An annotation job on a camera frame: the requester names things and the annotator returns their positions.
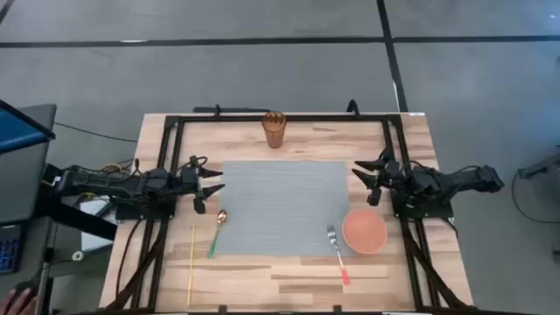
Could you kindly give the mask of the grey stand base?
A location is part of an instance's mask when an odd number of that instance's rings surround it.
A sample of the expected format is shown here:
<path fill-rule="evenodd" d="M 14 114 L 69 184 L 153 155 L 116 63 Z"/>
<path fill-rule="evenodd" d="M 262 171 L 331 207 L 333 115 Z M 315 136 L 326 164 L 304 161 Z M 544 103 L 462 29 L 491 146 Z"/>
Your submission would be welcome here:
<path fill-rule="evenodd" d="M 560 146 L 557 146 L 558 152 L 531 164 L 530 166 L 517 170 L 517 174 L 521 179 L 532 179 L 539 174 L 556 172 L 560 174 Z"/>

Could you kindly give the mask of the grey woven placemat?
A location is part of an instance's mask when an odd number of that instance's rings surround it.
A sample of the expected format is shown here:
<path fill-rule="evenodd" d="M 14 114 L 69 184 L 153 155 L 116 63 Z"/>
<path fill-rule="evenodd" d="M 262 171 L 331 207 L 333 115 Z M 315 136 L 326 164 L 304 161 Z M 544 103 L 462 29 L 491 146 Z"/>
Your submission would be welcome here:
<path fill-rule="evenodd" d="M 347 167 L 336 161 L 238 161 L 223 167 L 217 256 L 334 256 L 350 210 Z"/>

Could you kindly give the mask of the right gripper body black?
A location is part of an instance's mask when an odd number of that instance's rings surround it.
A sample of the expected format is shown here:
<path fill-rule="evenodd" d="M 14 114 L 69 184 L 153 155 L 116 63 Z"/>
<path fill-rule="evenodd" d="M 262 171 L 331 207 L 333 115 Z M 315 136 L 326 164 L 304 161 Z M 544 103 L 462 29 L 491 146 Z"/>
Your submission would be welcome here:
<path fill-rule="evenodd" d="M 399 163 L 396 161 L 395 154 L 389 148 L 385 148 L 377 159 L 382 159 L 386 162 L 385 168 L 376 172 L 377 186 L 370 188 L 370 195 L 368 203 L 370 206 L 376 207 L 381 199 L 381 187 L 392 188 L 393 181 L 398 180 L 400 177 Z"/>

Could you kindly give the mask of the computer monitor with blue screen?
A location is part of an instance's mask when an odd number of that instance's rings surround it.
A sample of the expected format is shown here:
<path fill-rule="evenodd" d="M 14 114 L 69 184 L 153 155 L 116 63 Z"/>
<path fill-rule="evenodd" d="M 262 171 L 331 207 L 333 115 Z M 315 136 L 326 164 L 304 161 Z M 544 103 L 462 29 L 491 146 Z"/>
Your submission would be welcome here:
<path fill-rule="evenodd" d="M 51 129 L 0 100 L 0 154 L 48 143 L 55 138 Z"/>

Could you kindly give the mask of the person's hand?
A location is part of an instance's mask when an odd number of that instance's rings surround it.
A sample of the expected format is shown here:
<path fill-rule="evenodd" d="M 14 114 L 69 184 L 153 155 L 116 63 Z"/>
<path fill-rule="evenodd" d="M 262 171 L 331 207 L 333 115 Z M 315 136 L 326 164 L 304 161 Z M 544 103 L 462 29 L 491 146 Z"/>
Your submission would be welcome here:
<path fill-rule="evenodd" d="M 0 302 L 0 315 L 34 315 L 36 305 L 37 298 L 31 294 L 30 289 L 22 291 L 19 295 L 12 289 Z"/>

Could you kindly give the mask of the thin yellow stick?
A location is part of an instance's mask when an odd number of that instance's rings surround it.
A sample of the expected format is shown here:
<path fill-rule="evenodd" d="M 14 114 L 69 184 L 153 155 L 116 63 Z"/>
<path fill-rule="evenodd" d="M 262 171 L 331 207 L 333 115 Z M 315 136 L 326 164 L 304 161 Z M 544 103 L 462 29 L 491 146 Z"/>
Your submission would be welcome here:
<path fill-rule="evenodd" d="M 190 248 L 190 259 L 189 259 L 189 277 L 188 277 L 188 295 L 187 295 L 187 309 L 190 308 L 192 302 L 193 294 L 193 264 L 194 264 L 194 251 L 195 251 L 195 237 L 196 237 L 196 226 L 192 225 L 191 233 L 191 248 Z"/>

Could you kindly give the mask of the black diagonal support beam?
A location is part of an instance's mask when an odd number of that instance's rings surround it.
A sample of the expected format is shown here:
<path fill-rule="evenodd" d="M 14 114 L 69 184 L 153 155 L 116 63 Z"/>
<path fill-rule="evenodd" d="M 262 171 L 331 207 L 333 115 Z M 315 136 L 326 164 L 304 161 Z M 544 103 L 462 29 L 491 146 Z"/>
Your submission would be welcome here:
<path fill-rule="evenodd" d="M 45 216 L 61 225 L 75 228 L 81 232 L 113 241 L 117 225 L 100 217 L 66 205 L 57 199 L 43 198 L 36 202 L 37 216 Z"/>

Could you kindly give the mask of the black keyboard with lit keys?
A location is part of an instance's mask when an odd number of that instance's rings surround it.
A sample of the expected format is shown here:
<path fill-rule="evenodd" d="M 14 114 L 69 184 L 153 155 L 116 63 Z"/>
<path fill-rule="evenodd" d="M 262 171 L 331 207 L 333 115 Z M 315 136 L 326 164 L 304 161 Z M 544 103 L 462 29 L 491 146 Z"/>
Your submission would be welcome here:
<path fill-rule="evenodd" d="M 23 232 L 21 225 L 0 227 L 0 275 L 18 271 Z"/>

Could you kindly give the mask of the amber ribbed plastic cup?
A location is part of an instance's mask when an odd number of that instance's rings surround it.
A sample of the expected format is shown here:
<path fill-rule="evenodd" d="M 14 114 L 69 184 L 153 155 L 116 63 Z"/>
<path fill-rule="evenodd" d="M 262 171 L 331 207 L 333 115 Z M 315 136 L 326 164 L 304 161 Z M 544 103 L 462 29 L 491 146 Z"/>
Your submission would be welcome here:
<path fill-rule="evenodd" d="M 281 112 L 266 112 L 262 119 L 262 127 L 270 148 L 278 149 L 284 142 L 284 131 L 287 119 Z"/>

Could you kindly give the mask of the spoon with green handle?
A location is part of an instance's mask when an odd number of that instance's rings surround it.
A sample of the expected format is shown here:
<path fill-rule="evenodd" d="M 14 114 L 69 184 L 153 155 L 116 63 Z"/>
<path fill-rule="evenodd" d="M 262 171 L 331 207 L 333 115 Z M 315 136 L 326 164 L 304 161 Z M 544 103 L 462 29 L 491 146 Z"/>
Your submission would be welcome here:
<path fill-rule="evenodd" d="M 221 231 L 222 226 L 226 223 L 228 219 L 228 213 L 226 210 L 220 210 L 217 214 L 216 220 L 217 220 L 217 226 L 215 229 L 215 233 L 214 233 L 214 237 L 211 243 L 211 246 L 207 252 L 206 257 L 208 259 L 212 259 L 214 257 L 214 252 L 215 252 L 215 248 L 216 248 L 216 243 L 219 237 L 219 233 Z"/>

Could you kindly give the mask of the black clamp bar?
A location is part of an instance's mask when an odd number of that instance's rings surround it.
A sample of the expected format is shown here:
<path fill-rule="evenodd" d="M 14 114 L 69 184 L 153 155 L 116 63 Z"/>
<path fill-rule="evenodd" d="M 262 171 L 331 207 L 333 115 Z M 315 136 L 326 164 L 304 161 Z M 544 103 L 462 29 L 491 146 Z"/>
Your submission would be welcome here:
<path fill-rule="evenodd" d="M 265 113 L 270 112 L 266 108 L 231 108 L 222 107 L 216 104 L 213 107 L 194 107 L 192 112 L 195 114 L 211 114 L 213 116 L 223 116 L 224 114 L 241 114 L 241 113 Z"/>

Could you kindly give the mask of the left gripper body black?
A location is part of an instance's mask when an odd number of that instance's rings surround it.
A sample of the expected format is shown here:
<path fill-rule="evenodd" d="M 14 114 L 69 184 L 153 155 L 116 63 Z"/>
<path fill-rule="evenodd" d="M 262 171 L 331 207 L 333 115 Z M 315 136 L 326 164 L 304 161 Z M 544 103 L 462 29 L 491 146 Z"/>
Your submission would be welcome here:
<path fill-rule="evenodd" d="M 206 212 L 205 198 L 202 196 L 199 176 L 199 168 L 205 162 L 205 157 L 190 156 L 189 161 L 181 167 L 182 186 L 186 189 L 186 194 L 190 193 L 193 195 L 194 211 L 197 214 L 204 214 Z"/>

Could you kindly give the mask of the fork with orange-red handle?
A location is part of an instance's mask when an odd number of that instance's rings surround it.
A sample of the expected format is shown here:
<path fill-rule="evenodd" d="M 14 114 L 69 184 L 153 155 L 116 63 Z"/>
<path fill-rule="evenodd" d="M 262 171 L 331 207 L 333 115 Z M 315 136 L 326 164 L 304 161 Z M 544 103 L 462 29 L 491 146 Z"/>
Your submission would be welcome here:
<path fill-rule="evenodd" d="M 343 282 L 344 285 L 349 285 L 350 284 L 350 277 L 347 273 L 347 268 L 346 268 L 346 266 L 345 266 L 345 264 L 343 263 L 343 260 L 342 260 L 342 256 L 341 256 L 341 253 L 340 253 L 340 248 L 338 246 L 336 229 L 335 229 L 334 225 L 329 224 L 326 227 L 326 234 L 327 234 L 329 242 L 332 244 L 332 246 L 335 250 L 336 256 L 338 257 L 342 282 Z"/>

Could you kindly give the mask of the pink ceramic bowl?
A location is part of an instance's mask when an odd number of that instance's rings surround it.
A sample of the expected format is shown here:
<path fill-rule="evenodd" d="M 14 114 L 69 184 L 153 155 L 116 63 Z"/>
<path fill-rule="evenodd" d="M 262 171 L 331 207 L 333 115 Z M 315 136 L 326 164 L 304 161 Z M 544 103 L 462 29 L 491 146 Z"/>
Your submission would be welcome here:
<path fill-rule="evenodd" d="M 373 210 L 351 210 L 343 220 L 342 234 L 346 245 L 361 255 L 379 252 L 387 242 L 385 221 Z"/>

